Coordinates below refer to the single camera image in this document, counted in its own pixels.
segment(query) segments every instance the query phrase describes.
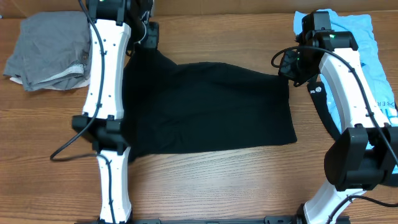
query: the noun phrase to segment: folded gray fabric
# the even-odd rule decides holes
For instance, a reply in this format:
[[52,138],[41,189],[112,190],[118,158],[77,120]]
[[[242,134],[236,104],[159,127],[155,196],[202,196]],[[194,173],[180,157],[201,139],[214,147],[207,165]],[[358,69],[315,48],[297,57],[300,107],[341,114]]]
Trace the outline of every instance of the folded gray fabric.
[[90,77],[90,27],[82,12],[41,12],[21,22],[4,75],[20,78],[24,89],[68,90]]

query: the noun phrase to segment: wooden table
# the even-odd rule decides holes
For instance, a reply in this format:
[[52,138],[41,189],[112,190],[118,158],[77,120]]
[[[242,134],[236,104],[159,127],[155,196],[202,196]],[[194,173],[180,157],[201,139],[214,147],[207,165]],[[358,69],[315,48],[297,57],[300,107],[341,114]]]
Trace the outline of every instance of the wooden table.
[[[379,58],[398,93],[398,12],[370,12]],[[296,45],[293,14],[157,17],[160,51],[177,63],[218,61],[276,74],[271,57]],[[0,70],[12,54],[21,20],[0,20]],[[325,175],[323,158],[333,144],[307,89],[290,85],[298,141],[223,152],[156,155],[129,166],[134,218],[262,218],[292,215],[312,198]],[[100,214],[95,159],[63,164],[49,155],[75,133],[87,88],[24,92],[0,80],[0,223],[73,223]],[[63,155],[90,152],[77,140]],[[378,186],[367,196],[395,203],[398,190]],[[345,214],[353,223],[397,223],[398,210],[356,200]]]

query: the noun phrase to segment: stack of gray cloth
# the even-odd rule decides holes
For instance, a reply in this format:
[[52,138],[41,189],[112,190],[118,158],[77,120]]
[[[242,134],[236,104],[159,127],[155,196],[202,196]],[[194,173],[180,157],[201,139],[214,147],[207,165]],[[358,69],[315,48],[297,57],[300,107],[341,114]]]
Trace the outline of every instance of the stack of gray cloth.
[[82,12],[41,12],[21,22],[4,75],[26,91],[69,90],[90,79],[90,27]]

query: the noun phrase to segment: gray cloth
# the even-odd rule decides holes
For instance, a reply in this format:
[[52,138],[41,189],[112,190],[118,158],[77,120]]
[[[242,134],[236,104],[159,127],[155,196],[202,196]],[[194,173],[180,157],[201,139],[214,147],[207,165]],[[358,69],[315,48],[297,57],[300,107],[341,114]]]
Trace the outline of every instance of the gray cloth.
[[82,12],[41,12],[21,22],[21,34],[4,75],[24,89],[67,90],[90,77],[90,27]]

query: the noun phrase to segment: blue fabric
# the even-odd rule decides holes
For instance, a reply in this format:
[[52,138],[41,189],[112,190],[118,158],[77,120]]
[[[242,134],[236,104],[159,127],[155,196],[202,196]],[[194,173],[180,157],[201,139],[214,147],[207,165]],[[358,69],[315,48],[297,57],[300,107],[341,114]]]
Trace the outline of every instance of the blue fabric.
[[[377,42],[374,40],[373,26],[370,15],[359,16],[338,16],[331,9],[321,9],[328,11],[330,15],[331,28],[335,31],[350,31],[353,33],[358,43],[358,51],[361,56],[362,70],[368,81],[369,87],[376,99],[381,111],[388,117],[393,126],[398,126],[398,116],[395,109],[394,94],[390,84],[386,79],[383,67],[379,61]],[[302,19],[306,14],[296,12],[294,16],[294,32],[296,35],[302,31]],[[337,128],[341,133],[340,117],[335,100],[331,94],[330,87],[323,75],[321,81],[325,85],[326,100],[329,113]]]

